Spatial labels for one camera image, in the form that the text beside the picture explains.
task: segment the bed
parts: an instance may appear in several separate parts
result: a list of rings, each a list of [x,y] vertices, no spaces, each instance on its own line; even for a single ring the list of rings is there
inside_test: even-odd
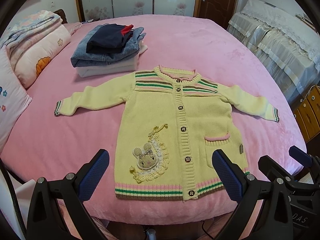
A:
[[[248,0],[227,30],[262,62],[289,104],[320,81],[320,37],[298,18]]]
[[[84,203],[92,216],[131,224],[168,225],[205,220],[235,209],[236,202],[228,198],[225,190],[185,202],[117,199],[114,159],[124,104],[99,111],[79,109],[72,117],[54,116],[56,102],[62,98],[83,91],[87,85],[97,86],[123,75],[80,78],[71,65],[70,57],[81,39],[104,23],[145,28],[148,50],[140,56],[140,70],[152,70],[159,64],[196,68],[206,78],[227,86],[238,84],[252,95],[265,96],[279,109],[279,123],[235,109],[232,113],[243,137],[249,170],[258,179],[266,179],[258,170],[258,160],[263,155],[271,156],[291,174],[301,170],[301,165],[288,155],[292,145],[306,151],[299,127],[281,90],[249,49],[211,20],[141,15],[83,24],[27,90],[32,102],[17,120],[0,155],[20,178],[61,179],[104,148],[110,154],[110,165],[92,198]]]

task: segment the cardigan collar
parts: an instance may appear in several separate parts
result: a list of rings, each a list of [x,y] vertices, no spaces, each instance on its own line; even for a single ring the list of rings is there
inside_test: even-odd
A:
[[[154,68],[156,74],[170,83],[176,83],[180,80],[183,86],[197,83],[201,79],[201,75],[196,70],[182,70],[167,68],[161,65]]]

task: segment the orange flower print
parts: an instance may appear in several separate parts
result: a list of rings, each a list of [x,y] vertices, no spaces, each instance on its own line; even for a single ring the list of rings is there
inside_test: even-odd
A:
[[[39,59],[38,64],[36,65],[37,77],[40,75],[42,70],[49,64],[50,61],[51,61],[50,57],[44,57]]]

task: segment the door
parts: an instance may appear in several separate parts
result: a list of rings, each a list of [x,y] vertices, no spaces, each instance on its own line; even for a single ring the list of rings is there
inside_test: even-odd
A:
[[[236,0],[202,0],[199,18],[213,20],[224,29],[227,29],[233,15]]]

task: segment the pink blanket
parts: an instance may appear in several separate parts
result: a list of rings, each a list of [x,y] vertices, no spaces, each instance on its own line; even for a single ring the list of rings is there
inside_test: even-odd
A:
[[[92,198],[85,202],[90,215],[137,224],[175,224],[212,218],[236,207],[225,190],[199,200],[129,201],[114,192],[116,138],[124,104],[100,111],[79,109],[72,117],[55,117],[56,102],[87,85],[97,86],[120,74],[80,78],[70,57],[81,39],[103,23],[143,26],[148,50],[141,55],[139,69],[158,64],[171,68],[197,69],[204,77],[221,84],[238,84],[255,96],[265,96],[279,109],[280,122],[266,121],[233,111],[234,124],[243,136],[249,169],[259,179],[258,160],[271,156],[290,173],[301,166],[288,155],[296,145],[306,151],[299,127],[283,94],[260,61],[236,38],[207,19],[143,15],[84,24],[29,88],[32,102],[12,129],[1,154],[6,165],[25,180],[40,176],[61,179],[78,169],[100,148],[109,151],[110,165]]]

